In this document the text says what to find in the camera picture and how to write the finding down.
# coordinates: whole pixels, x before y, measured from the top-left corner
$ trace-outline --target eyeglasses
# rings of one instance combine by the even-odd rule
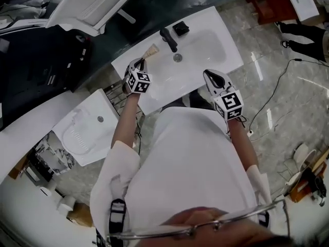
[[[177,235],[192,236],[196,233],[196,230],[198,228],[207,225],[212,226],[214,231],[218,231],[219,228],[226,223],[242,220],[260,213],[264,213],[265,211],[276,208],[277,205],[279,204],[282,204],[282,209],[286,215],[288,236],[290,236],[290,225],[289,225],[287,205],[285,200],[283,199],[283,200],[273,201],[271,204],[259,205],[257,207],[245,209],[235,213],[227,213],[215,219],[214,221],[198,224],[195,226],[160,225],[154,228],[141,228],[141,229],[133,229],[122,233],[113,233],[107,236],[107,242],[110,243],[109,240],[110,237],[114,237],[119,240],[139,240],[139,239],[159,238],[159,237],[168,237],[168,236],[177,236]]]

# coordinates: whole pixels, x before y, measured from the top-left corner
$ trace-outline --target glasses frame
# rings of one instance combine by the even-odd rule
[[[150,239],[150,238],[161,238],[161,237],[170,237],[170,236],[178,236],[178,235],[186,235],[186,236],[193,236],[196,233],[196,230],[200,227],[212,225],[214,231],[218,231],[220,227],[226,223],[243,220],[246,218],[249,218],[251,216],[257,215],[259,213],[265,212],[267,210],[274,209],[280,202],[283,203],[283,210],[287,218],[287,230],[288,230],[288,236],[290,236],[290,224],[289,224],[289,216],[287,211],[287,204],[284,199],[273,201],[270,204],[267,205],[258,205],[257,207],[253,208],[252,211],[249,213],[242,214],[243,211],[237,212],[237,213],[227,213],[219,218],[217,218],[214,221],[209,221],[206,223],[198,224],[195,226],[182,226],[182,230],[177,230],[174,232],[167,232],[167,233],[152,233],[152,234],[144,234],[144,235],[123,235],[122,233],[113,233],[108,234],[107,236],[107,243],[110,244],[110,237],[117,238],[119,240],[141,240],[141,239]]]

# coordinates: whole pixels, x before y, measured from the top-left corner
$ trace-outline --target marble floor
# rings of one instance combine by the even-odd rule
[[[248,119],[245,125],[248,129],[255,114],[272,95],[290,59],[317,61],[282,48],[280,41],[294,36],[281,34],[274,24],[259,26],[252,5],[246,4],[244,0],[224,4],[217,9],[244,61],[244,66],[229,76],[244,98],[244,116]],[[294,37],[294,40],[310,42],[301,37]],[[328,72],[329,68],[318,64],[291,61],[271,101],[252,123],[253,135],[250,139],[257,152],[261,172],[268,174],[273,197],[280,193],[286,180],[297,172],[291,159],[294,149],[306,143],[320,154],[329,145]],[[113,67],[109,66],[89,84],[89,88],[105,88],[116,80],[118,77]],[[199,91],[210,100],[205,87]],[[142,161],[150,151],[158,115],[159,112],[155,112],[146,116],[143,123]],[[85,167],[76,164],[74,169],[59,177],[59,188],[63,193],[70,193],[88,204],[102,163],[98,161]]]

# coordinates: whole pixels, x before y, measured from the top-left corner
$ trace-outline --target cardboard box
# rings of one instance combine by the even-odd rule
[[[14,166],[14,168],[9,172],[8,176],[10,176],[12,179],[17,179],[20,172],[23,170],[23,168],[27,165],[28,159],[27,154],[23,156],[23,158]]]
[[[94,226],[90,208],[84,203],[76,203],[73,211],[67,214],[67,218],[84,227]]]

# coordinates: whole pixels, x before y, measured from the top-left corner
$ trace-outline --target shoe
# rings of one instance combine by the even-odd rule
[[[274,24],[277,26],[277,28],[279,29],[279,31],[282,33],[282,31],[281,31],[281,25],[283,23],[282,22],[274,22]]]
[[[281,46],[283,46],[284,48],[290,48],[290,46],[289,46],[289,41],[281,41],[280,42],[280,44],[281,44]]]

